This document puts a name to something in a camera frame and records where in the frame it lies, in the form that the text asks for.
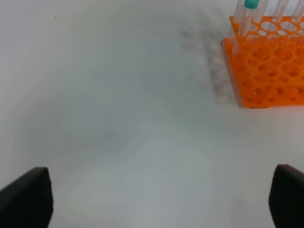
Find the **test tube rack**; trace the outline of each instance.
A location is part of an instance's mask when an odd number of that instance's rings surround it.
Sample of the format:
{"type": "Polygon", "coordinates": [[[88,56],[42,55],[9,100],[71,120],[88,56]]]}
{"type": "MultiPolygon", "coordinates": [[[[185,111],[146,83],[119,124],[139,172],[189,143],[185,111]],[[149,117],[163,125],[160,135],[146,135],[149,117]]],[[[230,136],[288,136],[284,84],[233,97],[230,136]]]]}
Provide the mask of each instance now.
{"type": "Polygon", "coordinates": [[[298,23],[283,16],[276,23],[272,16],[252,21],[246,36],[238,34],[239,23],[230,17],[239,47],[224,38],[227,67],[232,84],[244,107],[304,105],[304,17],[298,23]]]}

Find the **black object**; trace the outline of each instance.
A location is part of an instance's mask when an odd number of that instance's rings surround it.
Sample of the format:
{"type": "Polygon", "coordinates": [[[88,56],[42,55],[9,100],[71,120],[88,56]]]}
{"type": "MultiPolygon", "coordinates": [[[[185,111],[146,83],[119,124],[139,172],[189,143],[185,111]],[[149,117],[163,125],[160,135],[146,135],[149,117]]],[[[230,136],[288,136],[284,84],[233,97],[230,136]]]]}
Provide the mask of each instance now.
{"type": "Polygon", "coordinates": [[[275,169],[269,208],[276,228],[304,228],[304,174],[290,165],[275,169]]]}
{"type": "Polygon", "coordinates": [[[0,191],[1,228],[47,228],[52,214],[47,168],[33,168],[0,191]]]}

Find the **teal cap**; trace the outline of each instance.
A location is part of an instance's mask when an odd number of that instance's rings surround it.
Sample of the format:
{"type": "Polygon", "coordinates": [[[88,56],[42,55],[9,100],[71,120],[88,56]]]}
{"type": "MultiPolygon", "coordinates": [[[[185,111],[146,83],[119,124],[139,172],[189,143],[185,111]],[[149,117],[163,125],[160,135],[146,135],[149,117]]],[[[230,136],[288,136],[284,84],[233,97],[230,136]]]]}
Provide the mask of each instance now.
{"type": "Polygon", "coordinates": [[[244,6],[247,9],[256,9],[258,5],[258,0],[245,0],[244,6]]]}

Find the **white table surface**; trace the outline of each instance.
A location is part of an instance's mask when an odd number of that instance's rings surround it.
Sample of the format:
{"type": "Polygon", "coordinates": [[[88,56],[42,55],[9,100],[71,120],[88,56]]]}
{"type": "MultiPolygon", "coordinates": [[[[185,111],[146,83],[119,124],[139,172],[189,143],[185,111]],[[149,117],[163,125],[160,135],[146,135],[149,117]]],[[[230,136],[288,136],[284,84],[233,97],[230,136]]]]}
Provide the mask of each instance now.
{"type": "Polygon", "coordinates": [[[0,188],[47,166],[51,228],[273,228],[304,108],[237,106],[219,45],[235,5],[1,1],[0,188]]]}

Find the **plastic test tube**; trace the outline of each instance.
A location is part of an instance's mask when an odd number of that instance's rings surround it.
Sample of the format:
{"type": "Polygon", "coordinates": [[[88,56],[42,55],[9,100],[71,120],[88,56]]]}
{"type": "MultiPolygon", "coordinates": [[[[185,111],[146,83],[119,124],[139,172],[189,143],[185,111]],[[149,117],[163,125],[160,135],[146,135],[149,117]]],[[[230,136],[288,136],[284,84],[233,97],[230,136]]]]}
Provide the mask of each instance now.
{"type": "Polygon", "coordinates": [[[304,0],[299,0],[293,13],[292,21],[295,23],[299,23],[303,14],[304,14],[304,0]]]}
{"type": "MultiPolygon", "coordinates": [[[[255,9],[258,6],[259,0],[245,0],[244,2],[244,12],[240,19],[240,25],[237,33],[240,36],[246,36],[251,27],[252,16],[255,12],[255,9]]],[[[232,55],[236,56],[239,53],[239,45],[237,42],[234,42],[232,48],[232,55]]]]}
{"type": "Polygon", "coordinates": [[[279,23],[282,20],[284,12],[287,8],[289,0],[279,0],[276,8],[275,13],[273,15],[273,22],[279,23]]]}
{"type": "Polygon", "coordinates": [[[260,0],[257,9],[253,15],[253,21],[260,23],[268,4],[268,0],[260,0]]]}
{"type": "MultiPolygon", "coordinates": [[[[235,23],[239,23],[241,20],[241,16],[243,15],[244,10],[245,10],[244,2],[245,2],[245,0],[237,1],[237,7],[233,14],[233,22],[235,22],[235,23]]],[[[231,27],[230,31],[229,31],[229,36],[228,36],[229,43],[232,44],[234,39],[235,39],[234,30],[231,27]]]]}

